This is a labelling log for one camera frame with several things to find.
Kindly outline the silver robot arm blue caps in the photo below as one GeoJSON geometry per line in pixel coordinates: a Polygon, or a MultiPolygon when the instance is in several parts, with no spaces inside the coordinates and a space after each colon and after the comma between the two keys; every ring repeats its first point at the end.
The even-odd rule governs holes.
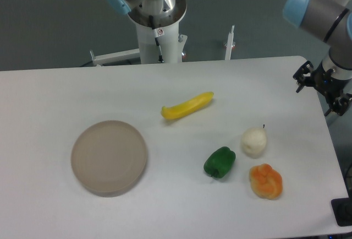
{"type": "Polygon", "coordinates": [[[287,0],[283,17],[329,46],[317,68],[306,61],[293,75],[297,92],[312,87],[324,96],[331,112],[342,116],[351,107],[351,0],[287,0]]]}

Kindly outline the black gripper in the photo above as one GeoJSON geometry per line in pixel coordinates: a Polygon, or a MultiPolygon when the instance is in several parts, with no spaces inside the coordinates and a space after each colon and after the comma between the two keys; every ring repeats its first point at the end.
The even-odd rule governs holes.
{"type": "Polygon", "coordinates": [[[351,94],[342,93],[348,83],[348,80],[339,80],[331,77],[332,71],[327,72],[319,65],[315,70],[310,61],[306,61],[294,73],[293,79],[296,81],[299,93],[304,87],[314,87],[320,94],[326,98],[328,110],[325,116],[330,113],[336,113],[342,116],[347,112],[351,105],[351,94]]]}

